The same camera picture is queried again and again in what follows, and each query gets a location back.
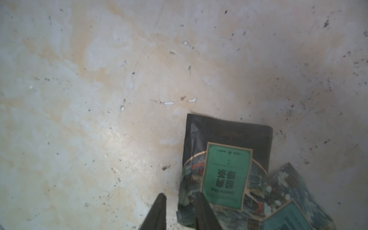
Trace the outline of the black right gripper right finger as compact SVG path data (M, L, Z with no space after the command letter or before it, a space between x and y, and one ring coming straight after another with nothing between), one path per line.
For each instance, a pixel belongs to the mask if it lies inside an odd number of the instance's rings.
M212 208L201 192L195 196L195 217L196 230L222 230Z

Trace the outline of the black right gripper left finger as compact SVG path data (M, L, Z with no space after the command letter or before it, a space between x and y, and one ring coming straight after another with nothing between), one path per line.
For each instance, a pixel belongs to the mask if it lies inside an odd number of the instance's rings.
M166 195L159 193L139 230L166 230Z

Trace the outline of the green label tea bag pile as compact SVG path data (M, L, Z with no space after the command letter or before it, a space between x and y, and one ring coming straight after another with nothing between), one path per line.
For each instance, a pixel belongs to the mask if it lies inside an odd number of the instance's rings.
M224 230L261 230L273 129L188 114L177 221L195 227L202 193Z

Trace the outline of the jasmine tea bag floral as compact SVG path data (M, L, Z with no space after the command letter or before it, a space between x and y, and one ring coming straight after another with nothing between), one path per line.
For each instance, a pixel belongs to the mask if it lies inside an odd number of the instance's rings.
M260 230L335 230L298 171L287 163L270 177L261 199Z

